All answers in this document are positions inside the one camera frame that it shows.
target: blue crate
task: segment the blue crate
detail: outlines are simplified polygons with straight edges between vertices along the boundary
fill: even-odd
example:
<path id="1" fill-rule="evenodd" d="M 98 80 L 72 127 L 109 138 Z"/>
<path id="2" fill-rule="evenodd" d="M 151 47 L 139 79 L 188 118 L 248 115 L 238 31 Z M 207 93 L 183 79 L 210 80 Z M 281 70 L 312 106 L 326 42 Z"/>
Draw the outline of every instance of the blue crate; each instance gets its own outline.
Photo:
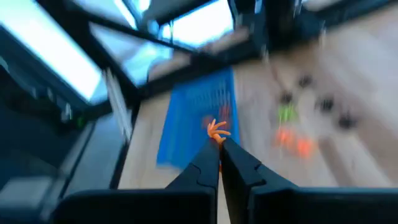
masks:
<path id="1" fill-rule="evenodd" d="M 227 120 L 229 126 L 224 129 L 231 132 L 230 137 L 239 143 L 231 68 L 174 88 L 160 140 L 157 164 L 186 168 L 209 138 L 205 120 L 209 122 L 210 118 L 216 118 L 217 122 Z"/>

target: window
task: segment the window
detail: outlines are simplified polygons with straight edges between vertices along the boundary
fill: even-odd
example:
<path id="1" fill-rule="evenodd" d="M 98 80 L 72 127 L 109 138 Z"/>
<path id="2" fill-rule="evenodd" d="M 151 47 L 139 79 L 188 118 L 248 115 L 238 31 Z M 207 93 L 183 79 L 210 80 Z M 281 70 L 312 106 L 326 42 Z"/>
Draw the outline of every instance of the window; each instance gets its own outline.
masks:
<path id="1" fill-rule="evenodd" d="M 113 56 L 135 85 L 145 84 L 151 66 L 171 58 L 173 49 L 96 24 L 91 32 Z"/>
<path id="2" fill-rule="evenodd" d="M 1 4 L 0 19 L 6 29 L 61 79 L 90 103 L 107 97 L 99 68 L 36 2 L 5 1 Z M 95 95 L 101 87 L 105 91 Z"/>
<path id="3" fill-rule="evenodd" d="M 166 25 L 162 35 L 165 38 L 199 47 L 216 40 L 233 30 L 233 20 L 227 0 L 218 0 L 201 7 L 174 21 L 173 27 Z"/>

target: orange toy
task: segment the orange toy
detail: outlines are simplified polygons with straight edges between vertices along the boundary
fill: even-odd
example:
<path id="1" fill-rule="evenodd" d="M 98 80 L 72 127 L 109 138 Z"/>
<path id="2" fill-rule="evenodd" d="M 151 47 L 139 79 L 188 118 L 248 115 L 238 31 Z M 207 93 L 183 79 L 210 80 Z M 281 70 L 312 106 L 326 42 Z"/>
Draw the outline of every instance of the orange toy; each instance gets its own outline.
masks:
<path id="1" fill-rule="evenodd" d="M 228 131 L 217 130 L 217 128 L 219 128 L 222 125 L 226 125 L 226 121 L 216 124 L 216 119 L 214 119 L 213 122 L 211 122 L 211 124 L 207 126 L 207 135 L 215 139 L 220 146 L 223 143 L 223 141 L 225 141 L 226 139 L 226 137 L 222 138 L 220 134 L 231 135 L 231 133 Z"/>
<path id="2" fill-rule="evenodd" d="M 315 144 L 311 139 L 296 138 L 292 130 L 279 128 L 275 136 L 277 145 L 284 146 L 290 149 L 302 158 L 309 158 L 313 152 Z"/>
<path id="3" fill-rule="evenodd" d="M 276 134 L 276 143 L 286 147 L 292 147 L 295 140 L 295 134 L 289 129 L 279 128 Z"/>
<path id="4" fill-rule="evenodd" d="M 298 139 L 296 141 L 296 150 L 301 157 L 308 158 L 313 152 L 313 142 L 309 139 Z"/>

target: wooden floor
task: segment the wooden floor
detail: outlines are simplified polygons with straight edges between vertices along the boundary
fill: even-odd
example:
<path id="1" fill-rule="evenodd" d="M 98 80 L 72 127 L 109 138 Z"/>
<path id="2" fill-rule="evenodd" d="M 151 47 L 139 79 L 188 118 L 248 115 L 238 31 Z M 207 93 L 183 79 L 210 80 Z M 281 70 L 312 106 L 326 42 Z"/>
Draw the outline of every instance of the wooden floor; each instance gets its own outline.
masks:
<path id="1" fill-rule="evenodd" d="M 323 47 L 309 43 L 234 67 L 241 145 L 264 165 L 300 186 L 398 186 L 398 7 L 390 7 L 331 30 Z M 314 85 L 297 86 L 303 74 Z M 317 143 L 302 159 L 277 147 L 277 105 L 283 90 L 294 94 L 298 120 L 290 127 Z M 334 96 L 332 114 L 314 109 Z M 179 173 L 156 167 L 170 93 L 141 104 L 120 189 L 165 187 Z M 341 112 L 359 119 L 349 131 L 336 124 Z M 219 223 L 229 223 L 223 188 Z"/>

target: green object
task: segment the green object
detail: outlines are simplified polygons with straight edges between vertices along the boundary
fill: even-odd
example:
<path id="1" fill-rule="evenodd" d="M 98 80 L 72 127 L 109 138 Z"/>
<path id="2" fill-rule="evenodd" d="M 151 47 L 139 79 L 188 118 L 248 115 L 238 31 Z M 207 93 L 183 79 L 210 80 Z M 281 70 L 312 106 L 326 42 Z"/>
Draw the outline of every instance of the green object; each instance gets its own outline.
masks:
<path id="1" fill-rule="evenodd" d="M 289 122 L 297 118 L 297 113 L 294 110 L 294 105 L 289 103 L 287 105 L 280 105 L 278 109 L 279 123 Z"/>
<path id="2" fill-rule="evenodd" d="M 82 128 L 84 127 L 84 125 L 85 125 L 85 119 L 84 117 L 81 116 L 77 119 L 77 127 Z"/>

